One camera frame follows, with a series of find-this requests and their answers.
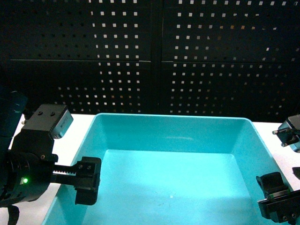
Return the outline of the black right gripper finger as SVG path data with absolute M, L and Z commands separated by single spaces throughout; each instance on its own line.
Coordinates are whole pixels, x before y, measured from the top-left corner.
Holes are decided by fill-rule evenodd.
M 265 199 L 274 199 L 291 193 L 289 187 L 284 183 L 280 172 L 256 176 L 256 181 Z
M 293 191 L 271 199 L 259 200 L 261 216 L 274 223 L 300 224 L 300 191 Z

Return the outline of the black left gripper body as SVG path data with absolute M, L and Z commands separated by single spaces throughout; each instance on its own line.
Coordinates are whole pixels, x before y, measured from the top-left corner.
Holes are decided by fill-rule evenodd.
M 76 166 L 57 165 L 54 139 L 49 132 L 22 130 L 5 154 L 0 179 L 0 205 L 7 207 L 37 200 L 54 182 L 54 172 L 77 172 Z

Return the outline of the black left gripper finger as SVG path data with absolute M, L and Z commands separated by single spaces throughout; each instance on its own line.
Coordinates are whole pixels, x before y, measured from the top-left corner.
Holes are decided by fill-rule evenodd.
M 70 173 L 81 178 L 97 177 L 101 171 L 102 160 L 98 157 L 82 157 L 76 164 L 71 166 Z
M 94 205 L 98 199 L 100 178 L 77 178 L 75 204 Z

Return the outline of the left robot arm blue sleeve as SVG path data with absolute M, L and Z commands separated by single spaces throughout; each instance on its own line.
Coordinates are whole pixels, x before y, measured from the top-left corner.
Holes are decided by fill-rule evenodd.
M 10 146 L 28 98 L 16 90 L 0 86 L 0 151 Z

